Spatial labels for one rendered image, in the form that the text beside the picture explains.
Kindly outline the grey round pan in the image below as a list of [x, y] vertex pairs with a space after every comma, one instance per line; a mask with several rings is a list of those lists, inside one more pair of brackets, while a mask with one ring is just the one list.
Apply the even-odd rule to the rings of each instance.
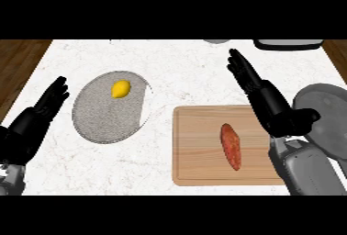
[[293, 108], [313, 108], [321, 119], [306, 139], [338, 162], [347, 178], [347, 90], [331, 84], [312, 84], [297, 93]]

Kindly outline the orange sweet potato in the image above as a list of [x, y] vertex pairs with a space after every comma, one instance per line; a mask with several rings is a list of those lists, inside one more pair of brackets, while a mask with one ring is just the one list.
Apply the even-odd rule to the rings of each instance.
[[222, 126], [220, 139], [226, 160], [234, 170], [238, 171], [241, 168], [239, 135], [228, 123]]

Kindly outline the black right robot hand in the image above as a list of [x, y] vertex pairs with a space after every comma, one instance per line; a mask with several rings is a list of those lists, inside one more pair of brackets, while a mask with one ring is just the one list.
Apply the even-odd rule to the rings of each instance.
[[275, 138], [304, 136], [322, 117], [319, 112], [313, 108], [293, 109], [273, 83], [260, 78], [239, 51], [231, 49], [229, 54], [228, 70], [247, 94], [262, 127]]

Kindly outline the dark grey appliance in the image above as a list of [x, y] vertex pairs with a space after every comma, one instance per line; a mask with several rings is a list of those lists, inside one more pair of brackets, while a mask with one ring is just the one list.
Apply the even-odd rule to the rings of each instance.
[[316, 50], [322, 39], [256, 39], [256, 47], [262, 50]]

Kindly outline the yellow lemon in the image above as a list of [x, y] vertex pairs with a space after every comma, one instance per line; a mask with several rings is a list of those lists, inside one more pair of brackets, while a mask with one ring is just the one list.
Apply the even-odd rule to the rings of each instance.
[[124, 98], [130, 93], [130, 82], [127, 80], [118, 81], [111, 88], [111, 96], [114, 98]]

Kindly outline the grey speckled oval plate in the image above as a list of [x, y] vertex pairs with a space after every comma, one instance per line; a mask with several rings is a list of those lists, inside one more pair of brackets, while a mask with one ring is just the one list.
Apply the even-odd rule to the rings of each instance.
[[[111, 87], [121, 80], [130, 82], [130, 92], [114, 98]], [[99, 75], [74, 101], [73, 121], [80, 136], [99, 144], [126, 140], [149, 120], [152, 100], [154, 89], [139, 74], [114, 71]]]

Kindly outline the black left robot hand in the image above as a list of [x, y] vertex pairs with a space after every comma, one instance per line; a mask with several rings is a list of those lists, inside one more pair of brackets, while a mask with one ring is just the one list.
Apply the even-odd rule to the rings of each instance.
[[59, 77], [48, 87], [34, 106], [30, 106], [12, 121], [0, 125], [0, 163], [25, 166], [34, 158], [50, 127], [50, 122], [67, 100], [67, 78]]

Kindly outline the pale wooden cutting board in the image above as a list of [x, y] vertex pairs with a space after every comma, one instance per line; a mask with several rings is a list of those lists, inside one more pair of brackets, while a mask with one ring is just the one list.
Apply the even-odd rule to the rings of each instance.
[[[239, 135], [241, 168], [223, 153], [222, 126]], [[247, 105], [179, 106], [173, 110], [173, 182], [177, 185], [281, 185], [269, 158], [270, 136]]]

